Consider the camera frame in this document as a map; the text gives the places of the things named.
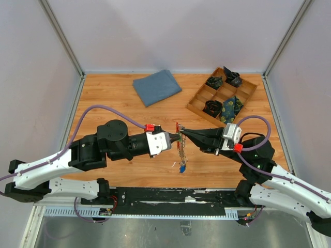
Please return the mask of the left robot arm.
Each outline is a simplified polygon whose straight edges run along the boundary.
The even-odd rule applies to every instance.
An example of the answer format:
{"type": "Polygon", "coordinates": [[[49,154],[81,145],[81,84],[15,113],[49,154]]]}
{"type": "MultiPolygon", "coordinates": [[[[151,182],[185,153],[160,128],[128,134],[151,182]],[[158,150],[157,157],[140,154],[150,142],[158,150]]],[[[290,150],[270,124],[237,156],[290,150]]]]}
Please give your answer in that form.
{"type": "Polygon", "coordinates": [[[13,181],[6,184],[4,196],[22,203],[35,203],[48,197],[78,197],[92,204],[107,204],[116,200],[109,182],[104,178],[79,181],[63,175],[105,168],[111,161],[131,161],[136,156],[151,158],[169,150],[179,140],[160,126],[147,125],[144,132],[129,135],[127,125],[118,119],[97,127],[96,134],[87,135],[69,148],[35,162],[10,162],[13,181]]]}

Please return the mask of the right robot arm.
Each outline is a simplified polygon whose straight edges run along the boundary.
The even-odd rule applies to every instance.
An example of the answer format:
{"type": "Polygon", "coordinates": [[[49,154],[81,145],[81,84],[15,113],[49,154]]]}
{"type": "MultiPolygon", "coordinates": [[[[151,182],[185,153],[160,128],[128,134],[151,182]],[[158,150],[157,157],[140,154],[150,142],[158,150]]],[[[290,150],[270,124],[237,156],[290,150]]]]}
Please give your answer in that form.
{"type": "Polygon", "coordinates": [[[265,206],[301,218],[312,228],[330,236],[330,193],[297,178],[273,160],[270,142],[260,146],[264,135],[243,141],[236,124],[225,128],[190,130],[181,134],[204,153],[213,153],[241,163],[244,176],[234,200],[241,207],[265,206]]]}

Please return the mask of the metal key organizer red handle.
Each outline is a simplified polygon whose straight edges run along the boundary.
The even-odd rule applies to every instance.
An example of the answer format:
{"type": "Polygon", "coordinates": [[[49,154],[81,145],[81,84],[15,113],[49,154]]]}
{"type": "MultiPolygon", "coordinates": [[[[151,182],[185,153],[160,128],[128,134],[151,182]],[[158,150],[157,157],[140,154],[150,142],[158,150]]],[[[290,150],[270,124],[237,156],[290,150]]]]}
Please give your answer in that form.
{"type": "Polygon", "coordinates": [[[188,161],[185,155],[186,137],[182,134],[183,128],[184,127],[181,124],[179,124],[178,122],[176,123],[176,132],[179,134],[179,140],[176,143],[177,143],[178,155],[180,157],[180,162],[179,162],[180,174],[185,172],[188,161]]]}

